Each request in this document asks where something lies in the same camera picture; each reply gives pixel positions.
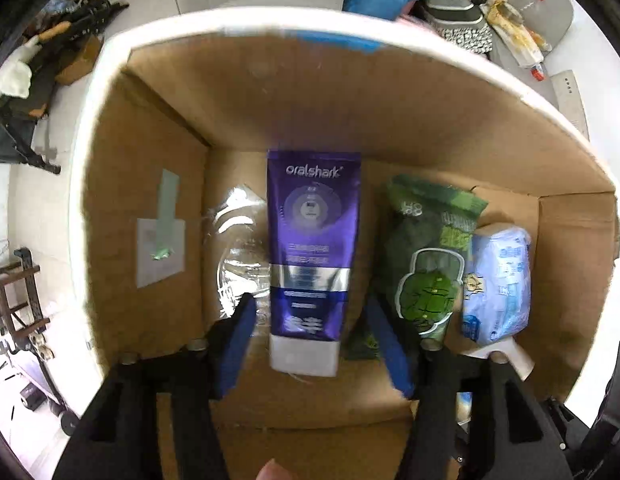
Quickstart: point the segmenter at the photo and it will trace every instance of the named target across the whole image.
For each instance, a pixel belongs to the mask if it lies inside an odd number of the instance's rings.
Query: cartoon character
[[[403,318],[420,332],[432,329],[452,312],[458,290],[458,283],[439,270],[408,276],[399,297]]]
[[[469,273],[465,277],[465,291],[468,293],[468,296],[478,292],[485,292],[485,279],[473,272]]]
[[[444,256],[437,258],[444,269],[453,267],[452,261],[456,262],[456,279],[439,270],[440,266],[432,270],[421,268],[417,272],[417,259],[422,253],[426,253],[424,256],[431,256],[431,253]],[[398,316],[413,322],[421,335],[436,330],[452,315],[455,299],[461,288],[464,266],[462,256],[447,249],[425,248],[412,254],[410,272],[400,280],[394,296]]]

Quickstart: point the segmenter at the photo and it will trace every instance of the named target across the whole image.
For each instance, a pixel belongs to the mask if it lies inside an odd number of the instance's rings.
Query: cardboard box
[[[616,255],[615,187],[589,143],[478,56],[416,28],[315,9],[184,15],[104,47],[70,196],[75,292],[104,369],[122,351],[176,351],[217,319],[221,248],[202,244],[201,217],[232,186],[265,197],[270,148],[363,155],[345,333],[372,272],[375,197],[393,174],[474,190],[490,200],[480,224],[528,229],[532,310],[517,342],[536,362],[527,381],[535,393],[569,393]],[[181,177],[186,270],[136,288],[136,219],[155,218],[163,168]],[[463,344],[456,332],[449,339]],[[394,477],[411,415],[382,363],[341,360],[336,378],[300,381],[271,370],[267,352],[267,339],[254,337],[238,386],[213,406],[231,478],[255,478],[270,458],[300,478]],[[159,420],[172,478],[164,402]]]
[[[101,51],[101,44],[101,40],[96,36],[88,36],[74,60],[56,75],[55,81],[59,85],[68,86],[92,72]]]

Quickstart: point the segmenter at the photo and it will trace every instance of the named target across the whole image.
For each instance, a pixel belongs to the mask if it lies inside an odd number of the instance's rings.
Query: clear plastic bag
[[[266,202],[247,186],[229,190],[226,199],[205,216],[205,242],[222,247],[216,266],[219,318],[232,316],[245,292],[257,302],[255,333],[267,332],[269,256]]]

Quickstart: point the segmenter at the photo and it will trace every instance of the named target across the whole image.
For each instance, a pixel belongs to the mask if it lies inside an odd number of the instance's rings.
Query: cardboard box flap
[[[270,368],[267,338],[252,339],[237,386],[213,403],[220,424],[315,429],[410,416],[409,401],[394,390],[381,360],[341,359],[336,378],[295,376]]]
[[[161,469],[179,477],[171,433],[170,396],[157,396]],[[269,430],[216,424],[232,480],[254,480],[270,459],[295,478],[360,480],[393,478],[411,427],[402,420],[325,430]]]
[[[536,362],[539,398],[565,399],[589,353],[616,255],[611,193],[543,197],[532,276],[532,309],[519,342]]]
[[[519,97],[407,49],[210,34],[139,48],[128,69],[215,148],[360,151],[535,196],[613,190]]]
[[[121,352],[177,351],[203,333],[199,247],[207,148],[138,80],[120,75],[90,147],[83,213],[87,305],[94,348],[108,370]],[[186,221],[185,271],[136,287],[136,219],[156,218],[163,168],[181,177],[176,218]]]

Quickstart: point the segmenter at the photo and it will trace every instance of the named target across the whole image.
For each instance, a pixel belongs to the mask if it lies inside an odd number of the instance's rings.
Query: green tape
[[[172,252],[174,215],[179,195],[179,175],[163,170],[159,185],[159,201],[156,213],[156,251],[155,260],[162,260]]]

